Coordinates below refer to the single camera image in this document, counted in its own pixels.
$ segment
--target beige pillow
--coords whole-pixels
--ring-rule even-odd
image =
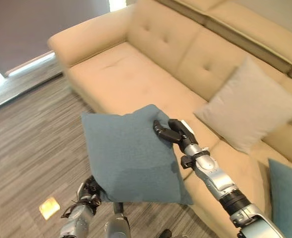
[[[251,146],[292,119],[292,95],[247,58],[194,114],[236,150]]]

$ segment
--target teal cushion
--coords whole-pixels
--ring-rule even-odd
[[[123,116],[83,114],[91,172],[104,189],[102,200],[192,204],[171,143],[153,131],[168,116],[148,105]]]
[[[273,222],[292,238],[292,168],[269,159]]]

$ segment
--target beige sofa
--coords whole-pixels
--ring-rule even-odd
[[[292,1],[158,0],[292,78]]]
[[[71,87],[96,112],[123,115],[155,104],[169,117],[186,120],[199,144],[208,146],[247,197],[271,216],[268,158],[292,167],[292,121],[246,155],[193,111],[213,97],[246,56],[292,93],[286,74],[155,0],[71,27],[51,37],[49,45]],[[177,147],[175,153],[180,159]],[[236,237],[237,229],[204,183],[191,170],[180,171],[195,213],[219,237]]]

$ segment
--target grey pillow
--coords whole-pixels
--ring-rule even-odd
[[[91,172],[113,202],[192,204],[172,144],[153,131],[153,121],[168,127],[168,116],[148,105],[123,116],[83,114]]]
[[[249,154],[253,144],[292,120],[292,95],[247,58],[194,114],[236,150]]]

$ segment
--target striped carpet floor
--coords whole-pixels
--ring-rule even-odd
[[[63,210],[90,175],[80,114],[88,108],[63,77],[0,108],[0,238],[57,238]],[[45,221],[39,205],[53,196],[61,210]],[[128,203],[133,238],[217,238],[187,206]],[[90,238],[102,238],[112,204],[103,203],[91,222]]]

